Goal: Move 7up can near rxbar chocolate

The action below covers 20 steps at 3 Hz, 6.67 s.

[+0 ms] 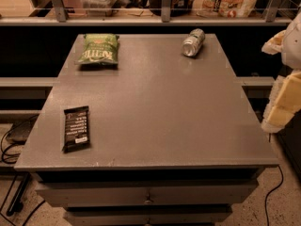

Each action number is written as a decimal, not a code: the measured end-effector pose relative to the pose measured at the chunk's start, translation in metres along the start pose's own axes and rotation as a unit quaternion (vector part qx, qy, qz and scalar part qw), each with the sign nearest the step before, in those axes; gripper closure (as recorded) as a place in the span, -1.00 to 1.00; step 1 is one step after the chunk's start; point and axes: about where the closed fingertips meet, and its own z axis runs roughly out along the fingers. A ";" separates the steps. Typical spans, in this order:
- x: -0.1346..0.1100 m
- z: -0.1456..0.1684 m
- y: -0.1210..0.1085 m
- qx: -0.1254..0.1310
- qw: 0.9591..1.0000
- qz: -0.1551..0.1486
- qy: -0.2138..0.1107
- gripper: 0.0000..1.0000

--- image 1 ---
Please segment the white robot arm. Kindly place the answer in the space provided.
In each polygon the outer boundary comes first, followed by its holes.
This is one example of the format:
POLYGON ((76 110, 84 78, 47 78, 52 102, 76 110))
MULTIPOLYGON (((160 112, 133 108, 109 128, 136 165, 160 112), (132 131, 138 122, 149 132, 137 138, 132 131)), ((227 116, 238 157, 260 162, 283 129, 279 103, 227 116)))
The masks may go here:
POLYGON ((301 110, 301 14, 261 50, 270 55, 281 53, 282 63, 292 69, 289 75, 279 75, 275 80, 263 113, 262 130, 277 133, 301 110))

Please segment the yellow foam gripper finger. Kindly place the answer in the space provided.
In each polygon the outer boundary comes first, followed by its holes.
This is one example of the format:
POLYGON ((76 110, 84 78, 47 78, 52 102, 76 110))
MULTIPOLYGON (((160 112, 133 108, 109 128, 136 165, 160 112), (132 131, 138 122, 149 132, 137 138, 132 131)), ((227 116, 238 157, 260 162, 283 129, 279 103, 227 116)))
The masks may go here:
POLYGON ((266 133, 277 133, 300 110, 301 72, 293 71, 286 77, 279 75, 272 86, 269 103, 263 112, 261 128, 266 133))
POLYGON ((283 40, 285 33, 285 30, 276 33, 274 37, 272 37, 263 45, 261 50, 268 55, 275 55, 277 53, 281 53, 283 50, 283 40))

